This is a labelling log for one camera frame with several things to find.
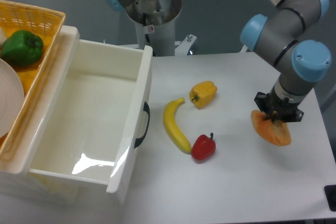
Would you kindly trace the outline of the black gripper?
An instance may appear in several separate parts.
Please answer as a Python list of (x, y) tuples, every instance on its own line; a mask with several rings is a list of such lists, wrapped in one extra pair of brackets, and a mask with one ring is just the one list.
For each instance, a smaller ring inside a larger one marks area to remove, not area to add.
[(289, 98), (279, 98), (275, 92), (267, 94), (258, 92), (254, 98), (259, 110), (264, 112), (265, 120), (271, 119), (272, 123), (280, 120), (284, 123), (300, 122), (304, 113), (298, 109), (298, 103), (290, 103)]

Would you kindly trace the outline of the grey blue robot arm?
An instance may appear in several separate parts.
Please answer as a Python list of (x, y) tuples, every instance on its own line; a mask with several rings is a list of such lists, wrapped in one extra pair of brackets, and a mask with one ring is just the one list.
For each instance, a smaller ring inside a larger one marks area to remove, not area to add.
[[(155, 56), (175, 56), (175, 19), (181, 0), (105, 0), (116, 10), (125, 10), (134, 22), (140, 48), (151, 46)], [(278, 9), (274, 17), (258, 14), (240, 33), (240, 41), (279, 71), (269, 93), (258, 92), (255, 102), (267, 119), (299, 122), (299, 104), (324, 78), (332, 56), (321, 42), (299, 37), (329, 9), (329, 0), (270, 0)]]

